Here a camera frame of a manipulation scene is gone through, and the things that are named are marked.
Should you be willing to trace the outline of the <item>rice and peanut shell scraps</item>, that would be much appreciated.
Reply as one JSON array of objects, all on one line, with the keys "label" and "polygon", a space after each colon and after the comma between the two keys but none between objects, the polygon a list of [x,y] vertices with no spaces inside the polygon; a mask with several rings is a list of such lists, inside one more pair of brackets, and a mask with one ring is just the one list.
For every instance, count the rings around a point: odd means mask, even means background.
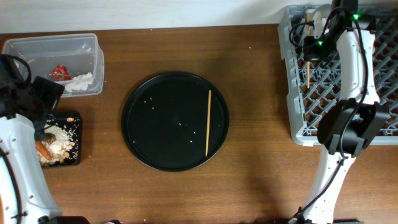
[{"label": "rice and peanut shell scraps", "polygon": [[79,160],[80,144],[80,119],[67,117],[50,119],[44,126],[44,134],[52,133],[57,140],[51,145],[41,141],[52,155],[52,160],[47,160],[37,151],[42,167],[69,166],[77,164]]}]

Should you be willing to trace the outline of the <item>white tissue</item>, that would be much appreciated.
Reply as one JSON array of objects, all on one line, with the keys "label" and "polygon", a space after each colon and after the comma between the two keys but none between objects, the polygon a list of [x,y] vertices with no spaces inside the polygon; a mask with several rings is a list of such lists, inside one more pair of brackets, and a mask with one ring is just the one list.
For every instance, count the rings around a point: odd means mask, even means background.
[{"label": "white tissue", "polygon": [[91,72],[79,75],[72,79],[72,82],[65,85],[67,92],[74,92],[80,90],[87,90],[88,86],[93,83],[93,74]]}]

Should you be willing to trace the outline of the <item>grey round plate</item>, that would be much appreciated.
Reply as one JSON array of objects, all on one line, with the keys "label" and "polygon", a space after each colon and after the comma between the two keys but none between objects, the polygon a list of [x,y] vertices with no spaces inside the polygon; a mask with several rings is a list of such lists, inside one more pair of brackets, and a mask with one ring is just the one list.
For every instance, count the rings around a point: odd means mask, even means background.
[{"label": "grey round plate", "polygon": [[313,14],[314,37],[320,38],[326,25],[326,20],[331,12],[331,5],[324,4],[318,7]]}]

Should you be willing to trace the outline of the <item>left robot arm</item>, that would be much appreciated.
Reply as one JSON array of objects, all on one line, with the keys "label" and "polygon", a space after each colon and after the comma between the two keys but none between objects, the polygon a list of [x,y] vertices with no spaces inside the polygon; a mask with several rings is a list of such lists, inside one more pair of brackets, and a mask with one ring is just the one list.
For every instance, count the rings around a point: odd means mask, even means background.
[{"label": "left robot arm", "polygon": [[42,77],[23,76],[23,59],[1,55],[1,223],[87,223],[83,216],[64,216],[46,183],[36,143],[55,124],[76,128],[77,111],[56,112],[64,87]]}]

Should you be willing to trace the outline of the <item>red snack wrapper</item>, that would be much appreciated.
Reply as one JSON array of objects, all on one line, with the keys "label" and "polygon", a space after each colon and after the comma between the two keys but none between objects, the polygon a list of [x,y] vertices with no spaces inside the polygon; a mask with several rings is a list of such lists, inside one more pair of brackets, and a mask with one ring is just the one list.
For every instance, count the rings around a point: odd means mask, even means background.
[{"label": "red snack wrapper", "polygon": [[72,80],[67,68],[63,65],[57,65],[50,76],[57,82]]}]

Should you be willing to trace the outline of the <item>brown walnut shell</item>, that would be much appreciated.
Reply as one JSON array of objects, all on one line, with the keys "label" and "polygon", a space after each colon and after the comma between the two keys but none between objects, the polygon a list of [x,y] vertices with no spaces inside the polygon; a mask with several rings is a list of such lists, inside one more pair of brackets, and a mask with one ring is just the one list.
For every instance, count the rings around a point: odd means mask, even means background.
[{"label": "brown walnut shell", "polygon": [[57,140],[56,135],[52,134],[52,133],[45,133],[44,134],[44,140],[43,142],[45,142],[46,144],[51,145],[53,142],[55,142]]}]

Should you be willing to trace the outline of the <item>orange carrot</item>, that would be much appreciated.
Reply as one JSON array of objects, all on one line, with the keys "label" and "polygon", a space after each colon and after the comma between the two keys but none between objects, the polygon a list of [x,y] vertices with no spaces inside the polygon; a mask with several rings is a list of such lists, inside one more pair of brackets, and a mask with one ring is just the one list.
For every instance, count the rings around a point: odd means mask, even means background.
[{"label": "orange carrot", "polygon": [[40,141],[35,141],[35,148],[47,160],[52,160],[51,153],[47,150],[47,148]]}]

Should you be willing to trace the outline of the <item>wooden chopstick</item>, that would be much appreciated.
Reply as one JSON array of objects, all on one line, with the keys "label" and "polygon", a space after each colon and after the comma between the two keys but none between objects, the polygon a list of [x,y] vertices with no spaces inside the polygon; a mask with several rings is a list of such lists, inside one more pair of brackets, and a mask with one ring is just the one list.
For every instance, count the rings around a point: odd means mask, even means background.
[{"label": "wooden chopstick", "polygon": [[209,139],[210,139],[210,121],[211,121],[211,94],[212,91],[208,91],[208,108],[207,108],[207,119],[206,119],[206,145],[205,145],[205,157],[208,157],[209,151]]},{"label": "wooden chopstick", "polygon": [[[310,22],[311,15],[307,14],[307,22]],[[310,25],[307,25],[307,36],[310,36]],[[307,60],[307,89],[310,89],[310,61]]]}]

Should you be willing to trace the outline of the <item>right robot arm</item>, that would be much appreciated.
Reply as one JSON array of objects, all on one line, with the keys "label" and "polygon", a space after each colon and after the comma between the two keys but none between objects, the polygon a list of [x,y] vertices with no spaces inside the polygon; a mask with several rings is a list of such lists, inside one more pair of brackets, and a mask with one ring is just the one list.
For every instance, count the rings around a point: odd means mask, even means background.
[{"label": "right robot arm", "polygon": [[341,67],[340,97],[323,116],[317,139],[320,163],[310,196],[289,223],[333,223],[335,204],[349,168],[389,119],[380,104],[373,75],[376,19],[358,12],[357,1],[333,1],[327,16],[318,8],[313,35],[300,48],[308,62],[326,60],[338,52]]}]

